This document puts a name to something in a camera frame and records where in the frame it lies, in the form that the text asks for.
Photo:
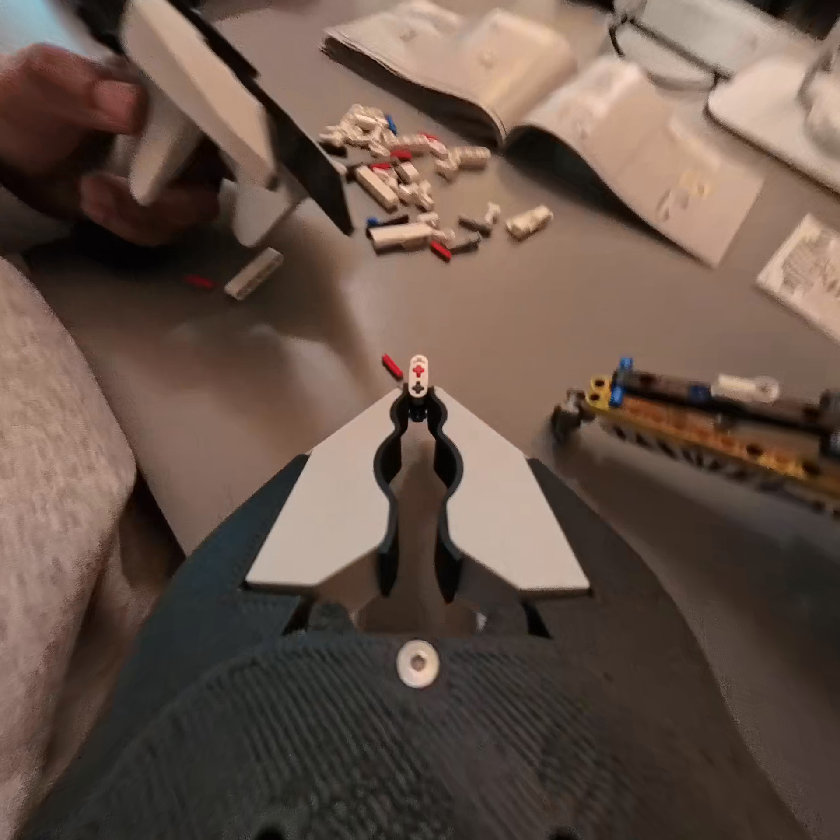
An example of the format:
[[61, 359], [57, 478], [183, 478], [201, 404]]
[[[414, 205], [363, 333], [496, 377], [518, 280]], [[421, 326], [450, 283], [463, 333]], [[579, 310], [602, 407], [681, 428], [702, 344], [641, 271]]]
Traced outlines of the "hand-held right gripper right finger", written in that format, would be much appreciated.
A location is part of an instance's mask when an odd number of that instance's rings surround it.
[[588, 593], [590, 580], [525, 454], [439, 387], [427, 395], [427, 428], [445, 487], [434, 553], [444, 601]]

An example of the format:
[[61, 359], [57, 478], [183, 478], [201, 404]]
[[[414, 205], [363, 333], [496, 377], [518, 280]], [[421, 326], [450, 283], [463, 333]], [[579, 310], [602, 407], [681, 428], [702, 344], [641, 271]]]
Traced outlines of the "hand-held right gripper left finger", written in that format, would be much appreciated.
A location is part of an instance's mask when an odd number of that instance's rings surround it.
[[250, 588], [336, 602], [350, 613], [391, 593], [403, 398], [388, 392], [308, 453], [247, 572]]

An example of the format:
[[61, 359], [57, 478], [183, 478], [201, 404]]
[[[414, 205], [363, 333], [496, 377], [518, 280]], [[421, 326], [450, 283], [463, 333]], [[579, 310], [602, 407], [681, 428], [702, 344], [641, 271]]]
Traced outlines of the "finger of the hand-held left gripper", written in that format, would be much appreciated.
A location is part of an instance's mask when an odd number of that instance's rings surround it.
[[192, 154], [212, 141], [235, 181], [296, 179], [344, 234], [353, 232], [344, 181], [319, 144], [262, 89], [258, 72], [183, 2], [126, 2], [121, 47], [145, 84], [192, 120]]
[[309, 198], [295, 178], [273, 178], [267, 185], [226, 180], [232, 198], [230, 228], [237, 242], [253, 249]]

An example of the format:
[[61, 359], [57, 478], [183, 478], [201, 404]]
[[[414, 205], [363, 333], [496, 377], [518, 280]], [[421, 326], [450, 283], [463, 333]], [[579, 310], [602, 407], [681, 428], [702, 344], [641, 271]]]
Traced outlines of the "white lego beam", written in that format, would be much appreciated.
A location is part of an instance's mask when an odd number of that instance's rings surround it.
[[244, 301], [281, 267], [283, 261], [281, 252], [264, 248], [224, 286], [225, 295], [235, 301]]

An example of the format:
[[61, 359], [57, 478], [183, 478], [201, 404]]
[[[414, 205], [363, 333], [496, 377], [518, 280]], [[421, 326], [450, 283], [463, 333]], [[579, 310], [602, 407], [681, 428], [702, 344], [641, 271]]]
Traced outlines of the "pile of small lego pieces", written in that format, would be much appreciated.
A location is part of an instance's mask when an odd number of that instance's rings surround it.
[[488, 200], [479, 211], [459, 213], [454, 226], [446, 226], [436, 185], [487, 171], [491, 150], [447, 145], [428, 132], [399, 133], [392, 116], [378, 108], [353, 104], [340, 121], [323, 128], [318, 145], [342, 178], [381, 210], [364, 221], [364, 234], [378, 256], [422, 250], [448, 264], [476, 253], [501, 225], [514, 243], [521, 243], [553, 221], [553, 211], [544, 204], [502, 219], [501, 205]]

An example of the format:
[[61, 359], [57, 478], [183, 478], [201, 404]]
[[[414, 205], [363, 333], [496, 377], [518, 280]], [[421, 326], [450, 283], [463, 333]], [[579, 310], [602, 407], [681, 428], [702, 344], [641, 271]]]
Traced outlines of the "partly built lego model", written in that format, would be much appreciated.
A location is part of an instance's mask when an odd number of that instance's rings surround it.
[[839, 519], [839, 393], [783, 394], [769, 376], [699, 381], [646, 371], [622, 357], [610, 374], [570, 389], [550, 418], [564, 444], [584, 425], [703, 473]]

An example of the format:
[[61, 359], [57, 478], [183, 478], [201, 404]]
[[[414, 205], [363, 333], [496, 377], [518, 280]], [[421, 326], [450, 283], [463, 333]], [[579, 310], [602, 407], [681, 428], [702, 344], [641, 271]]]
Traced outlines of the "person's left hand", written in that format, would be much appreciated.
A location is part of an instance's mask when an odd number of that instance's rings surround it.
[[197, 171], [138, 204], [125, 177], [100, 164], [117, 137], [145, 125], [146, 93], [130, 73], [52, 45], [2, 57], [2, 187], [61, 222], [86, 218], [126, 242], [170, 244], [214, 221], [222, 171], [212, 153]]

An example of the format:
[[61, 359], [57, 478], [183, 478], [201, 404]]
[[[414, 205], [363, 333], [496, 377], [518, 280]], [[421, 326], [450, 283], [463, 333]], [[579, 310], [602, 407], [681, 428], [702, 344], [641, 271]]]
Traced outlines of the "open instruction booklet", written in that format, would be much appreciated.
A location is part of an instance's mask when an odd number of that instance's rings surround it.
[[401, 2], [323, 32], [324, 51], [382, 70], [429, 110], [463, 119], [506, 150], [531, 133], [573, 153], [629, 211], [688, 254], [718, 266], [761, 178], [678, 115], [634, 63], [580, 66], [571, 37], [496, 7], [467, 17]]

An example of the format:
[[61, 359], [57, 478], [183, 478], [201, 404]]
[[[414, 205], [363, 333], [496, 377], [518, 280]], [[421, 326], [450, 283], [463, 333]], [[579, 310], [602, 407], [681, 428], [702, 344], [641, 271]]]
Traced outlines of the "printed leaflet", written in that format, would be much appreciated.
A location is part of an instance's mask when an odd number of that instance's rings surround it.
[[839, 233], [807, 214], [762, 268], [756, 287], [839, 342]]

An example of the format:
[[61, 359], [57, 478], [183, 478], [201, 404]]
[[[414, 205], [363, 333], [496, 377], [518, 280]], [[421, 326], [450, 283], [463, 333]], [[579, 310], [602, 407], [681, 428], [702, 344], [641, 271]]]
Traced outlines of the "white stand base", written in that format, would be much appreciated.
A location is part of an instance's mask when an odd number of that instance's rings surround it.
[[723, 128], [839, 194], [838, 54], [773, 57], [720, 84], [707, 110]]

